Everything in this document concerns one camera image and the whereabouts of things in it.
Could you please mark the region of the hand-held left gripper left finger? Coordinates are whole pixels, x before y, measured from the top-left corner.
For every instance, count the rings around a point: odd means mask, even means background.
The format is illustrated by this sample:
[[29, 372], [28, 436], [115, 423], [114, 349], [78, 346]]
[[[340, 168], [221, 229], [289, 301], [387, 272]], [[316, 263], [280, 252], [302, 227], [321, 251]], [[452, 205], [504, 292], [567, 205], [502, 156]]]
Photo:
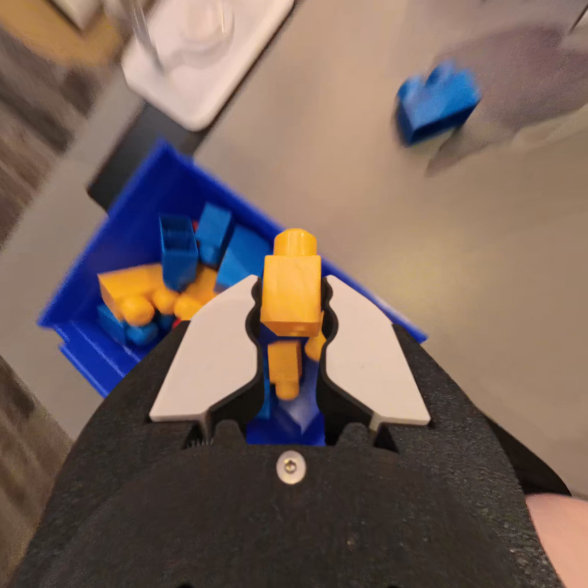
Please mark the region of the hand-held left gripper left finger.
[[246, 435], [264, 402], [257, 339], [260, 278], [218, 294], [190, 320], [152, 405], [152, 422], [196, 422], [203, 435], [232, 420]]

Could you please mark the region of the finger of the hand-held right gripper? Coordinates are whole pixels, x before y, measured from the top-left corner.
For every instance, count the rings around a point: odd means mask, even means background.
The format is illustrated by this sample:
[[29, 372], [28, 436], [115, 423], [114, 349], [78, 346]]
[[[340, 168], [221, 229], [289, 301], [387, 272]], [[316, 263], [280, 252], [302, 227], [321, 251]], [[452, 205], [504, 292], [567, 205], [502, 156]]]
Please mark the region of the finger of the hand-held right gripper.
[[557, 27], [519, 26], [449, 46], [441, 60], [473, 74], [477, 119], [517, 131], [587, 105], [587, 49], [563, 39]]
[[468, 156], [500, 145], [514, 152], [530, 151], [586, 133], [587, 105], [538, 122], [515, 126], [472, 115], [440, 145], [427, 165], [425, 176], [434, 177]]

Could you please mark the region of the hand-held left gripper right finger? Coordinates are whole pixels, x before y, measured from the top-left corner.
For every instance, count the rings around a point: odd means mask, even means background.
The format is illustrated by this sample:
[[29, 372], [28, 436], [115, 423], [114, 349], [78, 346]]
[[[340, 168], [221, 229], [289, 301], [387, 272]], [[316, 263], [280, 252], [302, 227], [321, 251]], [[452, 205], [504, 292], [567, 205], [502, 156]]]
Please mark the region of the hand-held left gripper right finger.
[[392, 321], [371, 300], [334, 275], [326, 290], [319, 363], [319, 409], [326, 435], [358, 422], [427, 426], [425, 405]]

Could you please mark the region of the blue two-stud building block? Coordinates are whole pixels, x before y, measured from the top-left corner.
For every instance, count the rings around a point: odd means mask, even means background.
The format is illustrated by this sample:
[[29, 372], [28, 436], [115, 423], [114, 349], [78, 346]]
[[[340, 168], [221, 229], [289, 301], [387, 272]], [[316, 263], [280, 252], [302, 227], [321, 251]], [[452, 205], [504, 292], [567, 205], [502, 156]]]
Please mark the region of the blue two-stud building block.
[[408, 77], [396, 94], [396, 126], [405, 146], [462, 126], [481, 101], [473, 73], [454, 60], [437, 64], [428, 77]]

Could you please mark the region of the pile of colourful building blocks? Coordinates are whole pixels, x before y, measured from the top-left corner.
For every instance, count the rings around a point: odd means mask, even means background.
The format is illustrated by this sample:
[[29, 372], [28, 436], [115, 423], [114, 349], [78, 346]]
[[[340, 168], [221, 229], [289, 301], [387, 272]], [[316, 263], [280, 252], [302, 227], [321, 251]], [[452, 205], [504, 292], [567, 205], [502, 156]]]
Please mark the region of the pile of colourful building blocks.
[[[273, 254], [266, 240], [210, 202], [197, 221], [160, 215], [159, 229], [159, 262], [98, 274], [99, 323], [121, 345], [146, 346], [242, 279], [262, 278], [265, 256]], [[317, 336], [276, 335], [278, 342], [268, 345], [269, 382], [280, 400], [298, 396], [304, 355], [319, 363], [326, 342], [323, 318], [322, 310]]]

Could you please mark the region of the yellow one-stud building block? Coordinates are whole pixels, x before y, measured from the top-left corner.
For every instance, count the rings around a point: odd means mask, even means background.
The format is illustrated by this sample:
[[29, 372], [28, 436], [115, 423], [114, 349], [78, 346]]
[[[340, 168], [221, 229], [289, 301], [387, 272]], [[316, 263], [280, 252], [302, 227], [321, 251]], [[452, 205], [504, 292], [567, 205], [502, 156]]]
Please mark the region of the yellow one-stud building block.
[[321, 326], [321, 271], [316, 238], [304, 229], [275, 237], [265, 256], [261, 322], [275, 335], [314, 337]]

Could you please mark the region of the blue plastic bin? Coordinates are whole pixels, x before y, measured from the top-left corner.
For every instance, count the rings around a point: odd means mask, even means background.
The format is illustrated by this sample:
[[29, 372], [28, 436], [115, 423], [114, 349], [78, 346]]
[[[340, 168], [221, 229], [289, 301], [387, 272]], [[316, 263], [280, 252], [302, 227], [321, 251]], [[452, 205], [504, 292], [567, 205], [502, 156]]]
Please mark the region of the blue plastic bin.
[[[271, 251], [275, 237], [285, 231], [172, 147], [161, 144], [124, 188], [38, 320], [40, 327], [60, 335], [63, 354], [103, 397], [114, 392], [117, 398], [128, 392], [133, 405], [142, 402], [141, 421], [153, 430], [164, 426], [183, 429], [187, 433], [185, 447], [211, 445], [213, 435], [203, 435], [196, 422], [152, 422], [149, 413], [191, 319], [163, 331], [146, 346], [121, 345], [99, 323], [102, 298], [98, 274], [159, 262], [160, 215], [183, 215], [198, 221], [207, 202], [228, 209], [237, 224], [266, 240]], [[392, 324], [408, 326], [341, 269], [321, 260], [323, 322], [323, 280], [334, 275], [377, 305]], [[258, 292], [261, 303], [262, 278]], [[319, 363], [304, 355], [298, 396], [292, 401], [280, 400], [269, 382], [268, 363], [268, 345], [279, 338], [261, 324], [261, 305], [258, 321], [264, 402], [246, 426], [246, 441], [258, 445], [333, 445], [339, 435], [326, 435], [325, 418], [319, 409]]]

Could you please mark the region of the person's left hand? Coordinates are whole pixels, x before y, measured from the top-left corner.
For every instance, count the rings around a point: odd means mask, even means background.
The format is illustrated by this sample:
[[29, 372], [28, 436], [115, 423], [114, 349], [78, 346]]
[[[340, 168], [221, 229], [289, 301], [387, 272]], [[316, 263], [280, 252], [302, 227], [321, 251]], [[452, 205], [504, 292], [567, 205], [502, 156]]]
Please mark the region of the person's left hand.
[[587, 587], [587, 501], [572, 496], [532, 494], [526, 506], [564, 587]]

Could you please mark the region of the printed instruction sheet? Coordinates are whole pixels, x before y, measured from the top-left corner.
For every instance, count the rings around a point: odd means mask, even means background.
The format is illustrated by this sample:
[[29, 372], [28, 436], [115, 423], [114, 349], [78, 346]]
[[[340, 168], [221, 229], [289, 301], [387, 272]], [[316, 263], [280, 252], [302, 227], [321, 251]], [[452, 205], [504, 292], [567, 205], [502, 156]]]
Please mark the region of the printed instruction sheet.
[[78, 30], [85, 31], [101, 10], [102, 1], [50, 1]]

